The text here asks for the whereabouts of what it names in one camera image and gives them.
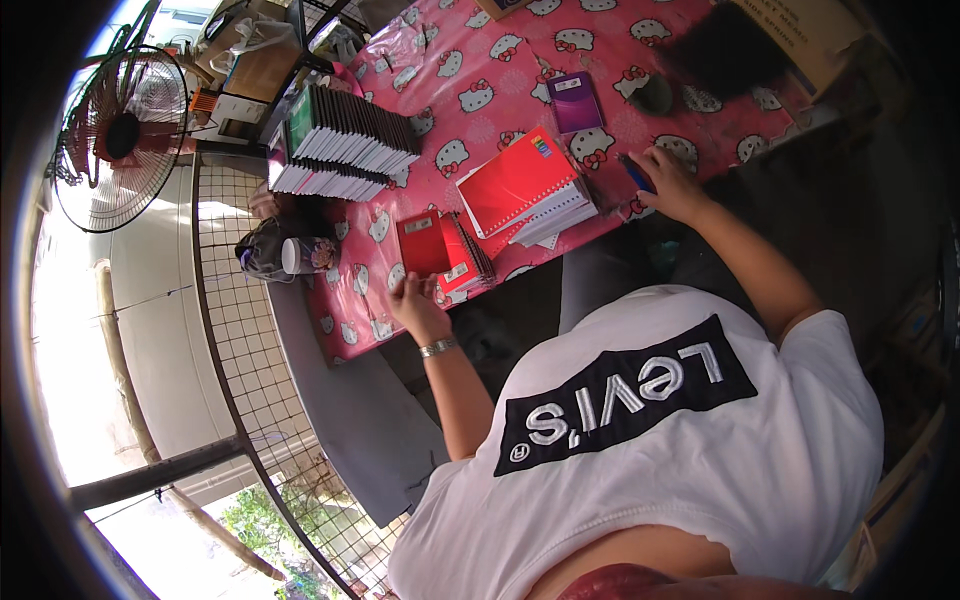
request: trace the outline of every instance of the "black bag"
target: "black bag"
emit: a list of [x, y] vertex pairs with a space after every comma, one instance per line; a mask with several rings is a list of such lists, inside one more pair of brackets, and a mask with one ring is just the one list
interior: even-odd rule
[[283, 271], [283, 240], [310, 235], [307, 229], [303, 221], [284, 215], [264, 219], [233, 249], [240, 268], [257, 279], [290, 283], [296, 276]]

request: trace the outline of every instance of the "purple notebook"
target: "purple notebook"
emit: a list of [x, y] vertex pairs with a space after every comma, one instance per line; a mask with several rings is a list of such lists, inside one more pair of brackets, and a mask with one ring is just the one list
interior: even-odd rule
[[603, 116], [593, 96], [593, 85], [590, 84], [587, 71], [547, 80], [546, 86], [560, 133], [603, 127]]

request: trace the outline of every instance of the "pink tablecloth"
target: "pink tablecloth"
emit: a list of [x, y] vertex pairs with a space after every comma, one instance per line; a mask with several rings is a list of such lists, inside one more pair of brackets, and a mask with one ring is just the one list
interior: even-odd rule
[[[369, 203], [346, 203], [330, 214], [342, 244], [339, 267], [317, 276], [309, 294], [327, 360], [340, 363], [399, 331], [385, 299], [403, 275], [393, 223], [429, 206], [462, 209], [456, 179], [537, 124], [585, 167], [600, 202], [620, 207], [564, 231], [552, 248], [508, 247], [493, 262], [497, 282], [641, 216], [644, 208], [631, 203], [636, 187], [616, 153], [660, 144], [706, 180], [782, 135], [791, 119], [769, 90], [721, 106], [676, 85], [668, 117], [644, 116], [626, 103], [648, 73], [660, 70], [656, 45], [682, 34], [709, 6], [708, 0], [538, 0], [493, 21], [470, 0], [421, 0], [377, 34], [349, 68], [368, 100], [417, 115], [422, 156]], [[560, 137], [543, 82], [584, 70], [607, 125]], [[437, 298], [447, 306], [466, 299]]]

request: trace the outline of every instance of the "blue pen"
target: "blue pen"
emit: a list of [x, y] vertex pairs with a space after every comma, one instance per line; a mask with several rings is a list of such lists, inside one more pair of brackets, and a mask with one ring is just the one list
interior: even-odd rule
[[640, 188], [644, 192], [650, 192], [651, 194], [656, 194], [654, 188], [647, 183], [647, 179], [643, 177], [643, 171], [640, 169], [640, 165], [636, 164], [632, 158], [624, 154], [616, 155], [616, 159], [620, 161], [620, 164], [623, 165], [623, 168], [627, 170], [627, 173], [630, 174], [631, 179], [636, 183], [636, 187]]

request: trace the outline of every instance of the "white t-shirt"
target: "white t-shirt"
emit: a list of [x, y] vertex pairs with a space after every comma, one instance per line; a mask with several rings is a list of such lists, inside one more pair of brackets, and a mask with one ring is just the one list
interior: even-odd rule
[[476, 456], [431, 476], [390, 582], [404, 600], [523, 598], [579, 548], [656, 523], [724, 544], [740, 574], [812, 584], [882, 447], [842, 315], [778, 351], [725, 300], [644, 288], [520, 359]]

